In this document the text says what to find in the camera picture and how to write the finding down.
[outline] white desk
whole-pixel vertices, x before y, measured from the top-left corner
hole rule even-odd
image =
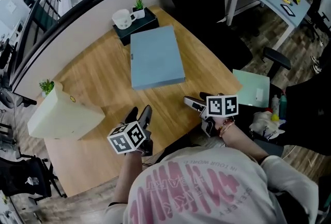
[[[295,14],[295,17],[289,16],[285,10],[280,6],[281,4],[285,4],[283,0],[260,0],[265,5],[267,5],[271,10],[273,10],[278,16],[280,16],[289,27],[285,30],[283,35],[278,39],[277,43],[273,46],[273,49],[277,50],[285,41],[285,39],[289,36],[289,34],[298,27],[307,14],[307,11],[310,7],[310,4],[305,0],[301,0],[301,2],[296,5],[293,3],[293,6],[288,5],[291,11]],[[232,19],[234,16],[234,11],[236,9],[237,0],[231,0],[230,11],[228,14],[227,25],[230,26],[232,23]]]

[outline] person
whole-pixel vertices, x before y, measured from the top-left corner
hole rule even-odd
[[[144,171],[141,153],[127,153],[103,224],[315,223],[317,185],[214,120],[227,147],[182,148]]]
[[[324,48],[322,55],[316,58],[314,55],[311,56],[311,60],[314,62],[313,70],[316,74],[320,73],[322,69],[331,61],[331,42],[329,40],[328,44]]]

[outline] bracelet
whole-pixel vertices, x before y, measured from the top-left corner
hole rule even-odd
[[[232,119],[226,119],[223,122],[223,125],[218,129],[218,136],[221,138],[223,134],[231,127],[234,125],[234,121]]]

